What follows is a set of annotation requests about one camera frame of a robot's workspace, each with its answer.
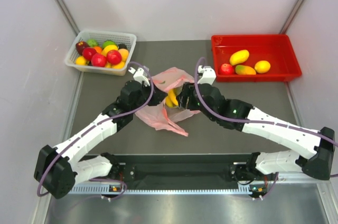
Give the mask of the yellow banana bunch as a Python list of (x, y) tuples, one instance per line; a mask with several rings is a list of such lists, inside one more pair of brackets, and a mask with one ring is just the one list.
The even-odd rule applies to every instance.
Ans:
[(170, 107), (170, 108), (174, 108), (174, 107), (179, 106), (179, 103), (176, 99), (174, 89), (170, 89), (168, 91), (167, 96), (165, 98), (165, 104), (166, 104), (167, 107)]

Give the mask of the pink translucent plastic bag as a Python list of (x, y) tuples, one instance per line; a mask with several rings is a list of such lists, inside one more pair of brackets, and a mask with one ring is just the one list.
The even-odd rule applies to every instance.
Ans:
[[(190, 74), (176, 67), (169, 68), (153, 76), (152, 79), (154, 85), (164, 92), (179, 88), (186, 82), (194, 82)], [(146, 106), (137, 111), (136, 116), (155, 130), (168, 130), (187, 137), (189, 135), (188, 132), (177, 123), (199, 113), (199, 111), (169, 107), (165, 101), (161, 101), (157, 106)]]

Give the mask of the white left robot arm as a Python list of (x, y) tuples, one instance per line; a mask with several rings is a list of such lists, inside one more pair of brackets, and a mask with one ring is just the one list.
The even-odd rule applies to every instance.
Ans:
[(105, 176), (114, 180), (120, 168), (111, 155), (103, 154), (89, 161), (82, 158), (107, 137), (113, 136), (133, 120), (134, 113), (145, 106), (157, 106), (167, 96), (154, 84), (146, 86), (135, 80), (125, 83), (117, 99), (108, 105), (88, 126), (57, 146), (40, 149), (34, 171), (39, 182), (38, 196), (45, 188), (61, 199), (81, 182)]

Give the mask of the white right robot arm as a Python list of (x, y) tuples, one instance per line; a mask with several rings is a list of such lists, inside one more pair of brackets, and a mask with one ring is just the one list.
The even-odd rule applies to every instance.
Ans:
[(246, 163), (250, 178), (276, 172), (304, 173), (317, 180), (329, 180), (335, 148), (334, 130), (307, 129), (264, 113), (238, 99), (227, 99), (210, 84), (185, 83), (177, 96), (179, 107), (198, 110), (219, 126), (256, 135), (286, 147), (276, 153), (252, 153)]

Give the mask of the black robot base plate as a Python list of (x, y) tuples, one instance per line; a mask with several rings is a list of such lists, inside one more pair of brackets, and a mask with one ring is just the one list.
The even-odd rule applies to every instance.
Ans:
[(177, 186), (194, 182), (235, 183), (273, 181), (275, 174), (264, 175), (248, 164), (250, 156), (240, 155), (113, 155), (112, 177), (125, 182), (155, 186)]

